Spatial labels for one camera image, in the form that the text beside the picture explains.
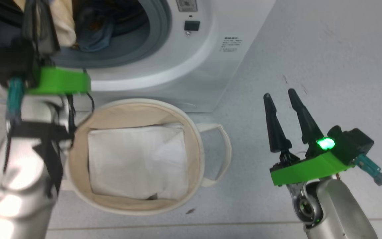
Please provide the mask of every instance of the cable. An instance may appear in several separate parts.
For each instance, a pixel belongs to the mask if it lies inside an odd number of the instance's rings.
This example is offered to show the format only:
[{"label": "cable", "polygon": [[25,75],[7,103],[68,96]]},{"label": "cable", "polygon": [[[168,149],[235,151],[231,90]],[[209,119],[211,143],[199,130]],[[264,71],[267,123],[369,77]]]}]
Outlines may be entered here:
[{"label": "cable", "polygon": [[92,98],[91,94],[89,94],[89,92],[87,92],[86,95],[88,95],[89,99],[91,100],[91,113],[93,113],[95,107],[94,99]]},{"label": "cable", "polygon": [[306,151],[300,151],[300,152],[297,152],[296,155],[300,154],[300,153],[306,153]]},{"label": "cable", "polygon": [[10,158],[10,149],[11,149],[11,139],[12,139],[12,132],[13,132],[14,124],[10,125],[10,129],[7,133],[7,145],[6,145],[6,154],[4,159],[4,168],[3,172],[6,172],[7,166],[8,166],[8,160]]},{"label": "cable", "polygon": [[69,104],[68,105],[69,106],[69,118],[68,118],[69,133],[74,133],[76,130],[76,126],[75,126],[76,110],[75,110],[75,107],[73,105],[73,95],[68,94],[68,95],[66,95],[66,98],[67,98],[67,102]]}]

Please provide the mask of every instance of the white floor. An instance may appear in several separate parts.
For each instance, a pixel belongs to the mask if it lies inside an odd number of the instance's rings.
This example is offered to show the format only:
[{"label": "white floor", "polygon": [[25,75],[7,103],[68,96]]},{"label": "white floor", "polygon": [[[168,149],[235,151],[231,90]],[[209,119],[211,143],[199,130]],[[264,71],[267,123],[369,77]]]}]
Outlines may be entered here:
[{"label": "white floor", "polygon": [[[288,190],[272,185],[263,95],[270,92],[293,151],[304,151],[295,88],[321,130],[360,128],[375,141],[369,156],[382,168],[382,1],[278,0],[213,114],[191,117],[224,125],[233,146],[229,172],[183,207],[149,217],[117,216],[63,192],[47,238],[305,238]],[[4,105],[0,103],[0,139]],[[206,175],[223,155],[220,136],[203,137]],[[342,174],[382,239],[382,187],[363,171]]]}]

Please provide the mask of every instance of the blue connector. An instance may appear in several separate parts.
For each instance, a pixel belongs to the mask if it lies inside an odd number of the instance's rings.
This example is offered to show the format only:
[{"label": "blue connector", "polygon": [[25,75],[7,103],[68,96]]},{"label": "blue connector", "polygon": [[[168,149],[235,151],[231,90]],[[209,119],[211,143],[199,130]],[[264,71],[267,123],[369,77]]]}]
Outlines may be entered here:
[{"label": "blue connector", "polygon": [[376,165],[365,154],[360,154],[356,157],[354,164],[371,175],[371,177],[374,178],[374,182],[377,183],[378,186],[382,185],[382,173],[380,172],[381,168],[378,167],[378,165]]},{"label": "blue connector", "polygon": [[19,77],[10,79],[7,96],[6,120],[20,124],[21,107],[25,95],[25,86]]}]

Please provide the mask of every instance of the fabric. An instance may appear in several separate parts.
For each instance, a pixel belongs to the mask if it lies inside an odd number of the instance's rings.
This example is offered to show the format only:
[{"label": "fabric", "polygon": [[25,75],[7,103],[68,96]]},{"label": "fabric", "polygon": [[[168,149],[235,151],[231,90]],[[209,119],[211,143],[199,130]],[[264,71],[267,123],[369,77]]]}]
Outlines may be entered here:
[{"label": "fabric", "polygon": [[[13,0],[22,11],[26,0]],[[75,22],[71,0],[50,0],[51,13],[60,46],[72,46],[76,42]]]},{"label": "fabric", "polygon": [[142,10],[137,0],[88,0],[76,20],[77,47],[96,52],[110,46],[115,24]]},{"label": "fabric", "polygon": [[68,165],[71,183],[81,194],[102,206],[120,210],[157,210],[170,207],[175,200],[138,200],[128,197],[114,197],[96,194],[92,191],[88,171],[88,133],[97,129],[145,127],[169,123],[180,123],[184,129],[185,150],[188,167],[187,197],[199,186],[200,146],[196,132],[189,122],[171,109],[149,103],[131,103],[97,109],[90,118],[80,124],[75,132],[73,148],[69,151]]},{"label": "fabric", "polygon": [[181,124],[93,130],[88,151],[96,194],[176,200],[188,190]]},{"label": "fabric", "polygon": [[76,21],[76,42],[83,52],[96,52],[110,46],[115,25],[114,16],[103,7],[103,1],[91,2],[95,3],[85,6]]}]

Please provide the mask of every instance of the laundry basket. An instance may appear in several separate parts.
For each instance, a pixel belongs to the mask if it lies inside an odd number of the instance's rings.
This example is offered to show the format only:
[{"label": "laundry basket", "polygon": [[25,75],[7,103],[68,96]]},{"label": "laundry basket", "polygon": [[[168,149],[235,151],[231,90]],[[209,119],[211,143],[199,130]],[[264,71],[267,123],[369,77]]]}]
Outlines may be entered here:
[{"label": "laundry basket", "polygon": [[[95,129],[117,129],[180,123],[184,129],[188,162],[188,191],[179,200],[138,200],[95,194],[91,190],[88,172],[88,133]],[[214,180],[204,178],[205,154],[200,133],[218,129],[225,143],[226,154]],[[74,190],[88,204],[111,213],[146,216],[165,213],[185,204],[199,186],[212,186],[227,171],[232,158],[231,142],[223,127],[216,123],[194,124],[179,108],[158,100],[126,99],[104,105],[83,121],[75,133],[75,141],[68,153],[65,172],[68,180],[62,190]]]}]

